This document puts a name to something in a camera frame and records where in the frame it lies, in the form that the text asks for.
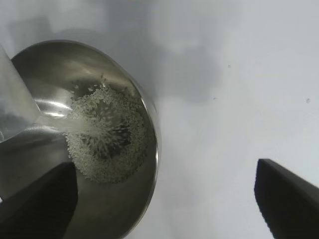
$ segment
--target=white surface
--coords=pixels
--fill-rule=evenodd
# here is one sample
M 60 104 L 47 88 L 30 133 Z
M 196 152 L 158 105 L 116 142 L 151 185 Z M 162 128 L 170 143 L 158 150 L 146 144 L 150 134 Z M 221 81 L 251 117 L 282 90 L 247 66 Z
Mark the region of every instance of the white surface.
M 314 0 L 0 0 L 0 42 L 10 56 L 44 40 L 88 43 L 153 96 L 160 174 L 129 239 L 271 239 L 253 194 L 258 158 L 319 186 L 318 7 Z

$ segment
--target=uncooked rice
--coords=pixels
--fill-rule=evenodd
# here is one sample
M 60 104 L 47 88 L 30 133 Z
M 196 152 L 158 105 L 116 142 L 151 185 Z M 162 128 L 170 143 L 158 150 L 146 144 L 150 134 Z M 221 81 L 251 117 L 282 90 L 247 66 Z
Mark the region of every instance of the uncooked rice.
M 115 91 L 105 82 L 88 90 L 89 95 L 73 100 L 68 119 L 86 119 L 99 128 L 103 136 L 97 132 L 92 133 L 93 138 L 81 132 L 65 132 L 69 155 L 86 178 L 98 183 L 120 182 L 143 162 L 147 142 L 144 121 L 138 112 L 141 101 L 125 91 Z M 104 110 L 99 109 L 101 103 L 106 105 Z M 119 137 L 124 129 L 129 135 L 124 137 L 128 140 L 125 144 Z M 118 152 L 110 154 L 109 145 L 115 148 L 118 145 Z M 96 153 L 99 150 L 103 151 L 102 156 Z

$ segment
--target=plastic scoop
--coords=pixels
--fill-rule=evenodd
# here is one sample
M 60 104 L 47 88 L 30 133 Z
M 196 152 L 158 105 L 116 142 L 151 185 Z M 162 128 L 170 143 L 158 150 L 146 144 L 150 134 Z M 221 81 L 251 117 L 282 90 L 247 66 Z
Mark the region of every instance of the plastic scoop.
M 0 142 L 33 124 L 40 110 L 0 44 Z

